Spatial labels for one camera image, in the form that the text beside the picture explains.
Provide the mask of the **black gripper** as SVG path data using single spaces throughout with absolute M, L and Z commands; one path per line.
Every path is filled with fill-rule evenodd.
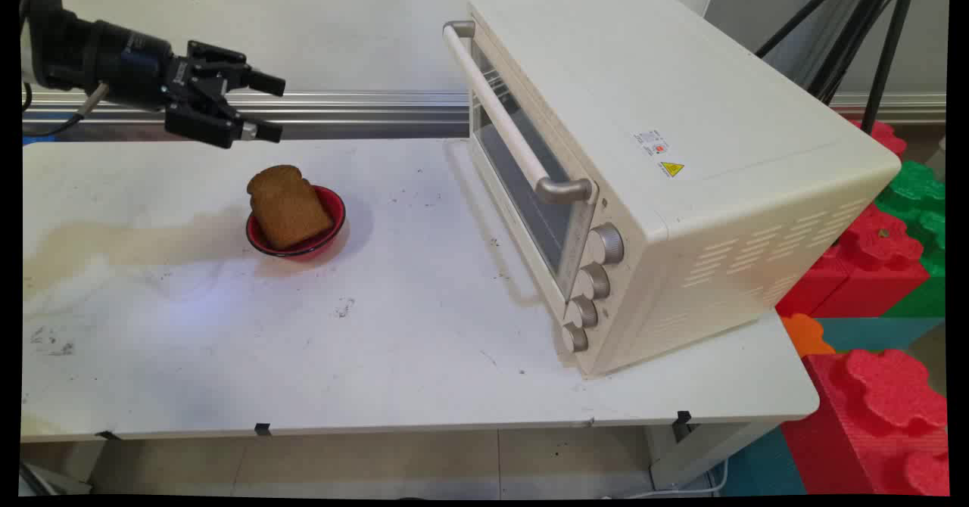
M 134 108 L 164 108 L 165 131 L 229 149 L 235 142 L 281 141 L 283 125 L 239 113 L 224 89 L 252 89 L 282 97 L 286 80 L 267 75 L 246 55 L 190 39 L 187 55 L 166 39 L 110 22 L 93 22 L 84 38 L 84 93 Z M 192 76 L 198 82 L 191 83 Z M 221 77 L 225 82 L 203 84 Z

